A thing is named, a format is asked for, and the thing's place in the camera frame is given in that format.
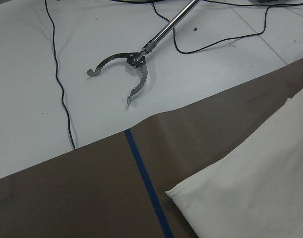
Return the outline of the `cream long-sleeve cat shirt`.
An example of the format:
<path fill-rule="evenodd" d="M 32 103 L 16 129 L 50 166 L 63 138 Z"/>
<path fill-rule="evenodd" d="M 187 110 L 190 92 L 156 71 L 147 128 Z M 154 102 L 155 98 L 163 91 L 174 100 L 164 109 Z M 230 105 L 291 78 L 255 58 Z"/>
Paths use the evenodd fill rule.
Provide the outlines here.
<path fill-rule="evenodd" d="M 200 238 L 303 238 L 303 89 L 167 196 Z"/>

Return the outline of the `metal reacher grabber tool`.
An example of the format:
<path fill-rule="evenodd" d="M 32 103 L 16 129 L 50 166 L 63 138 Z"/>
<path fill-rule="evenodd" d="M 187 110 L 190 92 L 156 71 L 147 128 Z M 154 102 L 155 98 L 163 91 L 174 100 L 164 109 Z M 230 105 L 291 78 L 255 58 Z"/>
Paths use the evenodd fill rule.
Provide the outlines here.
<path fill-rule="evenodd" d="M 132 89 L 127 97 L 127 105 L 130 106 L 133 98 L 139 93 L 145 85 L 148 76 L 148 69 L 146 65 L 145 56 L 152 52 L 158 43 L 164 39 L 174 27 L 199 3 L 198 0 L 191 0 L 180 10 L 139 52 L 132 53 L 118 53 L 107 57 L 101 61 L 95 70 L 87 70 L 87 75 L 90 77 L 97 76 L 101 73 L 102 68 L 109 62 L 115 59 L 126 59 L 126 63 L 133 68 L 139 68 L 142 77 L 135 88 Z"/>

